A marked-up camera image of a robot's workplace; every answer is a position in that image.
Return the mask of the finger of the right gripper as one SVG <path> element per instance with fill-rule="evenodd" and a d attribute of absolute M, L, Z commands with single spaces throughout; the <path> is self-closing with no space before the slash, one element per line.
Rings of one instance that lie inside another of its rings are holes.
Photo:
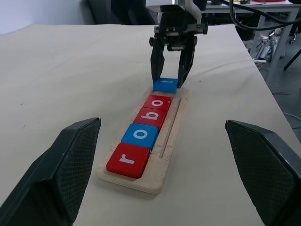
<path fill-rule="evenodd" d="M 152 81 L 157 81 L 160 78 L 163 71 L 163 66 L 165 62 L 163 52 L 165 45 L 161 38 L 154 37 L 150 37 L 149 43 L 150 46 L 153 47 L 150 57 Z"/>
<path fill-rule="evenodd" d="M 178 88 L 182 87 L 192 68 L 197 37 L 195 35 L 188 35 L 185 41 L 185 48 L 181 51 L 179 60 L 177 82 Z"/>

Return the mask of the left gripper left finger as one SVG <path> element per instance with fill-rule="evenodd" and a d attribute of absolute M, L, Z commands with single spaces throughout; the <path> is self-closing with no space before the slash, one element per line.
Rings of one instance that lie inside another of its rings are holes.
<path fill-rule="evenodd" d="M 100 118 L 64 128 L 0 208 L 2 226 L 71 226 L 90 179 Z"/>

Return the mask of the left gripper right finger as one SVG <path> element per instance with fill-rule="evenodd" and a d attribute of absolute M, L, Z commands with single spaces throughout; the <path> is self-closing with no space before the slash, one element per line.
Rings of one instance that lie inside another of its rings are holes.
<path fill-rule="evenodd" d="M 240 179 L 266 226 L 301 224 L 301 159 L 275 132 L 225 122 Z"/>

